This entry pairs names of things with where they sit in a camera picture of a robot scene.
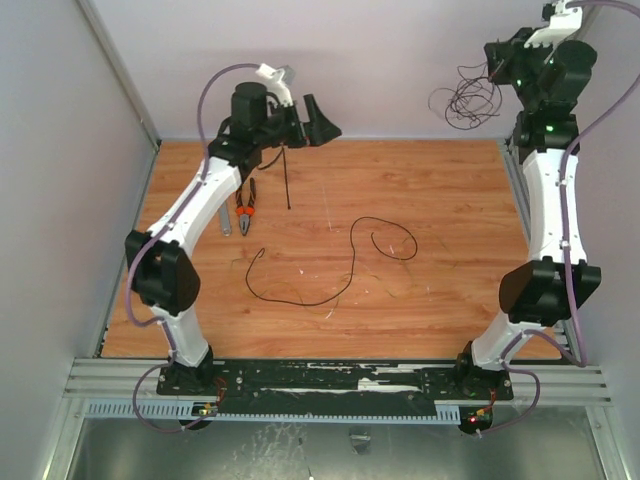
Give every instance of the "wood grain surface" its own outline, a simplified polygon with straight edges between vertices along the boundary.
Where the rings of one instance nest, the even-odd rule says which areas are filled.
[[[266,164],[276,150],[264,152]],[[188,184],[201,159],[191,143],[162,146],[139,228],[157,220]],[[243,237],[222,236],[217,217],[198,243],[193,262],[202,279],[197,314],[203,333],[224,357],[453,358],[480,335],[498,309],[502,276],[526,260],[527,249],[495,142],[334,141],[288,150],[292,209],[287,210],[283,165],[254,172],[256,214]],[[351,287],[318,307],[269,303],[244,283],[251,259],[254,290],[270,298],[313,303],[348,280],[349,230],[357,249]],[[122,288],[106,336],[105,357],[167,354],[156,326],[127,321]],[[135,311],[149,310],[136,299]],[[521,358],[557,358],[534,339]]]

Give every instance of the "black and white robotic arm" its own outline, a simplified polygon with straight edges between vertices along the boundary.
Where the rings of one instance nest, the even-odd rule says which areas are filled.
[[[169,211],[146,232],[132,231],[125,242],[130,289],[140,295],[165,329],[175,364],[193,369],[210,383],[213,352],[202,335],[195,301],[200,279],[191,263],[202,232],[223,205],[262,161],[262,150],[320,146],[341,135],[322,114],[313,95],[304,101],[309,122],[299,120],[289,84],[293,70],[261,65],[263,83],[245,82],[231,97],[231,115],[208,145],[207,158]],[[130,291],[127,309],[134,319]],[[152,322],[137,322],[145,326]]]
[[[531,238],[527,263],[501,281],[500,311],[458,356],[463,388],[496,388],[505,378],[505,364],[534,332],[571,317],[570,291],[580,307],[600,284],[600,269],[587,264],[580,240],[575,200],[579,145],[571,148],[579,135],[571,111],[597,54],[568,39],[582,22],[582,8],[569,8],[570,3],[545,6],[545,28],[522,28],[506,42],[485,45],[491,81],[513,86],[524,106],[512,140],[529,191]],[[573,280],[569,289],[567,271]]]

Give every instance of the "white wall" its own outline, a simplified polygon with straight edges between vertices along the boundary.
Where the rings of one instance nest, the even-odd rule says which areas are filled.
[[[151,144],[72,0],[0,2],[0,476],[35,478]]]
[[[640,6],[640,0],[631,3]],[[640,21],[603,9],[584,39],[598,51],[577,108],[586,127],[640,72]],[[640,90],[582,143],[578,214],[602,285],[581,309],[592,361],[602,365],[640,473]]]
[[[163,138],[197,135],[207,79],[237,62],[291,65],[294,96],[314,93],[352,137],[459,137],[427,109],[429,93],[482,63],[485,43],[542,25],[548,0],[93,0]],[[250,72],[211,92],[209,132]],[[468,136],[506,136],[519,102]]]

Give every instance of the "pliers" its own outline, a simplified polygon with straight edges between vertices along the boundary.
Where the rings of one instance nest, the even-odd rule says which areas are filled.
[[[249,179],[249,203],[245,207],[242,203],[242,185],[236,190],[236,214],[240,222],[240,231],[242,235],[246,235],[251,225],[251,217],[256,213],[254,207],[256,203],[256,181],[252,178]]]

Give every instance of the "white mark on table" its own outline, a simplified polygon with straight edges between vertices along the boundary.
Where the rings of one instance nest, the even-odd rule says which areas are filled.
[[[322,183],[322,199],[324,200],[324,209],[327,212],[327,223],[329,223],[329,231],[333,232],[333,228],[331,228],[331,218],[329,218],[329,205],[327,204],[327,192],[324,189],[324,182]]]

